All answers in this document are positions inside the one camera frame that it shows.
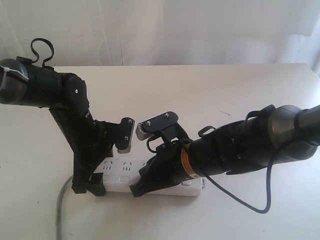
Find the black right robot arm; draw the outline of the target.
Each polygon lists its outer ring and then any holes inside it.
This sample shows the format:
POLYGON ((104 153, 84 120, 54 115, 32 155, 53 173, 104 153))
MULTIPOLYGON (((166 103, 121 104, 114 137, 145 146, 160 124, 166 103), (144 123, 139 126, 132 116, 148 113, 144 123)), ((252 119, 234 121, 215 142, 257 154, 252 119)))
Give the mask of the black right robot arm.
POLYGON ((271 164, 304 161, 320 145, 318 106, 268 105, 249 112, 243 120, 217 128, 206 126, 196 140, 189 138, 178 119, 168 111, 138 124, 139 140, 162 139, 162 143, 130 186, 133 196, 207 176, 246 174, 271 164))

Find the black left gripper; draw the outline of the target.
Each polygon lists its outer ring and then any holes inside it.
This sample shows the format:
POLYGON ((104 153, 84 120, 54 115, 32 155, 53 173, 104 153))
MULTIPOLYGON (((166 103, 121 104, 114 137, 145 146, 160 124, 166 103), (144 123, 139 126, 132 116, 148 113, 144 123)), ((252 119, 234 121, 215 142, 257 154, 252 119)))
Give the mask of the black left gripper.
POLYGON ((72 190, 75 194, 89 191, 103 197, 104 175, 93 172, 106 157, 113 155, 120 124, 94 119, 88 107, 51 107, 49 112, 73 152, 72 190))

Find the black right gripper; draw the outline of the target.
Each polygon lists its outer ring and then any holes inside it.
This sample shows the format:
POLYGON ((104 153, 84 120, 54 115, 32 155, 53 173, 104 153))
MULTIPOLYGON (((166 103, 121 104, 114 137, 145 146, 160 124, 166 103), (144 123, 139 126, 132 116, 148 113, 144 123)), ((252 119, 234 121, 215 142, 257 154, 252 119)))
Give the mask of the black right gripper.
POLYGON ((139 172, 158 177, 159 181, 141 177, 136 183, 131 184, 129 188, 135 198, 174 187, 175 183, 190 179, 181 160, 182 144, 186 144, 189 139, 186 131, 178 123, 157 131, 155 135, 146 139, 146 146, 154 156, 139 172))

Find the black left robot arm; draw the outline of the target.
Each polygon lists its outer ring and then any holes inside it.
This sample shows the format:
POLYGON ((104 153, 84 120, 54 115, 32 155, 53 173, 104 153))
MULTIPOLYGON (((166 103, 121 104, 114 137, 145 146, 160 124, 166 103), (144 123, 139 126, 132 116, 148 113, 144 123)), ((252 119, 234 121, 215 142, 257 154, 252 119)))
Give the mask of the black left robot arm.
POLYGON ((110 123, 92 117, 84 80, 74 73, 38 67, 29 59, 0 62, 3 105, 47 108, 73 152, 72 189, 76 194, 106 194, 103 174, 96 168, 113 155, 110 123))

